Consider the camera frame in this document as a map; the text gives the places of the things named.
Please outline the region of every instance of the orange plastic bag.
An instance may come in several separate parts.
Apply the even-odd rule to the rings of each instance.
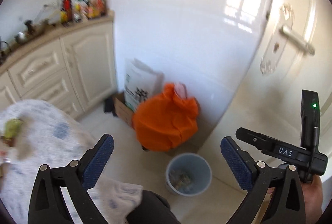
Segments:
[[[133,116],[133,127],[142,146],[151,151],[168,151],[187,141],[198,128],[195,98],[181,99],[174,84],[141,103]]]

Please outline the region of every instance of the door handle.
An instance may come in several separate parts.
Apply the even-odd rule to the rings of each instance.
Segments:
[[[310,54],[311,56],[315,55],[315,47],[313,47],[312,44],[307,42],[300,34],[293,31],[289,26],[282,25],[280,28],[280,32],[288,39],[290,39],[292,43],[302,52]]]

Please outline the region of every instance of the countertop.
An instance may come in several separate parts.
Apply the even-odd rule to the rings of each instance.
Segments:
[[[6,59],[6,61],[0,66],[0,75],[5,73],[12,65],[14,65],[17,61],[25,57],[27,54],[36,50],[40,46],[43,46],[50,41],[59,38],[60,36],[66,35],[72,31],[82,29],[85,27],[93,26],[96,24],[113,21],[114,20],[114,11],[109,10],[107,16],[103,16],[100,18],[95,18],[92,20],[83,21],[81,23],[73,23],[68,27],[64,27],[61,24],[56,24],[56,26],[49,25],[46,28],[45,33],[37,37],[36,39],[24,44],[19,45],[14,42],[10,44],[11,48],[14,50]]]

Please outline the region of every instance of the white paper bag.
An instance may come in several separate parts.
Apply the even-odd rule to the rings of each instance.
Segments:
[[[135,112],[141,102],[161,92],[163,78],[162,72],[155,72],[138,59],[127,60],[124,83],[126,105]]]

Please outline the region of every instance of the red bottle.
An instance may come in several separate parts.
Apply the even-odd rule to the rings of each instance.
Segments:
[[[62,0],[62,7],[67,12],[68,22],[73,20],[71,0]]]

